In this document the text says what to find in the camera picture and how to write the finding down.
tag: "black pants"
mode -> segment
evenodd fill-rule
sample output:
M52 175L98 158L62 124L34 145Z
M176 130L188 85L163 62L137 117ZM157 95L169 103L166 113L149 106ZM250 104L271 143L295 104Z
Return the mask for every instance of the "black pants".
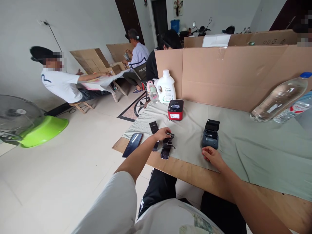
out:
M109 91L99 91L99 90L87 90L87 89L81 89L79 88L78 89L81 93L82 93L82 99L80 99L79 102L83 102L83 101L88 101L88 100L91 100L91 99L95 99L95 98L98 98L100 96L103 96L103 95L108 95L110 94Z
M142 198L138 218L152 205L176 198L176 180L164 172L154 169L149 186ZM237 205L204 192L201 197L201 212L209 217L225 234L247 233L246 222Z
M141 80L138 78L138 76L134 72L125 72L123 74L123 77L128 81L130 84L137 86L139 85L142 87Z

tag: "poster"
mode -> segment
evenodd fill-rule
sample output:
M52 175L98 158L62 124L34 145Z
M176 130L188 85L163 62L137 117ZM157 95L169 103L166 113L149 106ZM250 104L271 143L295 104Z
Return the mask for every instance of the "poster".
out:
M173 15L174 17L183 15L183 0L173 0Z

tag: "blue bottle cap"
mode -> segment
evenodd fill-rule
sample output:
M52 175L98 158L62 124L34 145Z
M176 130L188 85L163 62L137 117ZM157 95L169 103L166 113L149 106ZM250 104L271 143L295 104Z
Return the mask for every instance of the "blue bottle cap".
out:
M300 75L302 78L309 78L310 76L312 76L312 72L304 72Z

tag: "motorcycle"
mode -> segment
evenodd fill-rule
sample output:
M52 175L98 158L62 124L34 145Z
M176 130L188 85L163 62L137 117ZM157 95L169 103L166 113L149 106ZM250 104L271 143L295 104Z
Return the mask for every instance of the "motorcycle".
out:
M196 22L193 22L193 28L196 28L196 30L194 32L192 32L192 35L196 32L198 33L197 36L205 36L206 35L206 31L211 31L211 29L208 29L209 24L212 22L212 17L209 18L209 22L207 27L205 28L205 26L201 26L199 29L196 27Z

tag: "tablecloth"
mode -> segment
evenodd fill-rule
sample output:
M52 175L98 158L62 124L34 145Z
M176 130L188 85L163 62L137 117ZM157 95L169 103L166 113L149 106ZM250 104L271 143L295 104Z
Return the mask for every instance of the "tablecloth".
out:
M122 77L125 72L130 72L131 69L124 70L117 75L113 76L102 76L99 78L99 80L93 81L93 82L87 82L87 81L82 81L79 82L82 84L86 89L88 90L106 90L109 91L110 93L115 93L114 90L111 88L110 84L114 81L117 80L118 78Z
M175 134L170 157L217 171L203 159L201 139L208 119L220 121L218 150L242 180L312 201L312 139L295 119L257 123L244 111L184 101L183 120L172 121L167 108L149 104L123 137L139 132L144 141L151 135L149 123L156 121Z

